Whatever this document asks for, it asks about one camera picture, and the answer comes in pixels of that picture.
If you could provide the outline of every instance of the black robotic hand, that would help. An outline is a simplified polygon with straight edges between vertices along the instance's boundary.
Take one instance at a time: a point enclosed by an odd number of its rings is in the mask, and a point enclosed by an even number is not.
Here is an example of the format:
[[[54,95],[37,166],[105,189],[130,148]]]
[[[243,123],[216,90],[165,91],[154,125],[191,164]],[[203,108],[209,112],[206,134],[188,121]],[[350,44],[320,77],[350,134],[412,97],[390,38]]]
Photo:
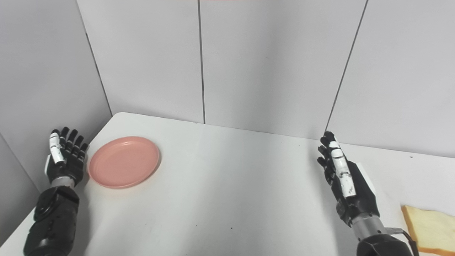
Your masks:
[[[77,137],[74,142],[77,130],[72,130],[66,139],[69,131],[68,127],[64,127],[61,132],[57,129],[51,132],[49,139],[51,154],[45,169],[50,183],[58,177],[67,176],[71,177],[77,185],[84,176],[84,160],[88,144],[84,143],[81,146],[83,136]]]
[[[53,130],[49,138],[51,154],[45,172],[51,188],[41,193],[33,215],[34,224],[24,246],[25,256],[67,256],[73,248],[79,197],[73,190],[83,178],[88,145],[69,128]]]
[[[346,159],[333,133],[326,131],[321,143],[318,150],[324,157],[319,157],[318,163],[332,187],[338,215],[359,240],[357,256],[411,256],[407,245],[391,234],[404,234],[418,256],[416,243],[404,230],[382,224],[373,185],[361,165]]]
[[[360,214],[379,217],[372,185],[367,183],[357,164],[346,159],[334,134],[326,131],[320,141],[323,145],[318,150],[324,157],[319,157],[318,163],[332,187],[340,218],[351,226],[352,220]]]

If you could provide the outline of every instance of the bread slice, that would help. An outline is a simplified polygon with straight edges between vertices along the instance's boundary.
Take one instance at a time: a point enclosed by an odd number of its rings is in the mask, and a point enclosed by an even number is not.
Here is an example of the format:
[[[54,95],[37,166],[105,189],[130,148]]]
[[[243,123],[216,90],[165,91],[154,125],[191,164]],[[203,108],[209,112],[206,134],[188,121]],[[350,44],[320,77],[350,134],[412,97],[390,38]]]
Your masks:
[[[407,205],[402,206],[401,210],[419,251],[455,256],[455,217]]]

